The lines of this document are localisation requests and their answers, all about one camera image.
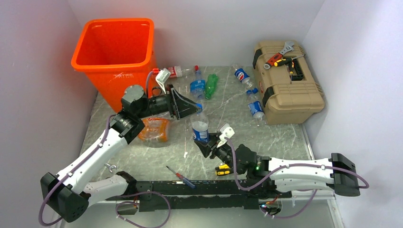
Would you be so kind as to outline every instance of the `wall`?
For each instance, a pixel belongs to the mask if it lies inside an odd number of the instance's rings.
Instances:
[[[324,0],[68,0],[84,25],[99,18],[151,18],[159,67],[252,65],[265,39],[302,41]]]
[[[397,0],[327,0],[303,41],[326,95],[306,122],[314,154],[344,154],[371,185],[337,197],[348,228],[403,227],[402,11]]]
[[[1,227],[39,227],[39,180],[78,156],[96,91],[70,66],[66,1],[4,0],[0,20]]]

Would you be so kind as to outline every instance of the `toolbox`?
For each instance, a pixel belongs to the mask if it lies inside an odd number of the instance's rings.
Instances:
[[[269,125],[301,124],[325,107],[322,89],[314,81],[305,57],[293,60],[292,76],[287,64],[269,69],[264,67],[270,58],[285,48],[285,42],[261,41],[254,50],[253,73]],[[305,54],[295,40],[292,42],[294,50],[285,53],[283,58]]]

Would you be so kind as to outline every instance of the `orange bin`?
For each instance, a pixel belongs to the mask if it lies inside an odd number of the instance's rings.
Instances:
[[[71,65],[85,72],[115,112],[128,86],[145,88],[148,73],[157,67],[154,51],[154,23],[146,18],[96,19],[81,33]],[[157,86],[155,76],[148,94]]]

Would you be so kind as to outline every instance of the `blue bottle cap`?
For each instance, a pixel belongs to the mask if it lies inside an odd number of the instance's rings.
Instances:
[[[198,113],[200,113],[201,111],[203,111],[203,106],[199,103],[196,103],[196,106],[200,108],[200,111],[198,111]]]

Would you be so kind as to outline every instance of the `marble tabletop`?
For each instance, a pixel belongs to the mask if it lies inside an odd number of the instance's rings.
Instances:
[[[212,99],[200,102],[209,118],[209,132],[216,132],[219,127],[228,123],[235,132],[232,141],[236,148],[244,144],[262,156],[290,160],[310,159],[300,125],[257,125],[247,106],[245,89],[229,66],[207,66],[200,69],[206,80],[209,74],[219,77]],[[244,69],[253,78],[252,67]],[[172,83],[179,93],[194,100],[189,91],[189,84],[193,80],[192,76],[185,76],[169,79],[167,83]],[[101,135],[106,118],[113,113],[108,103],[98,94],[81,153]],[[233,179],[233,174],[217,177],[213,172],[206,173],[222,162],[218,158],[211,160],[203,157],[193,142],[189,118],[171,121],[168,142],[145,143],[136,138],[115,154],[109,163],[116,165],[118,171],[128,172],[138,181],[176,180],[166,165],[190,180]],[[92,181],[100,181],[110,176],[112,174],[103,167]]]

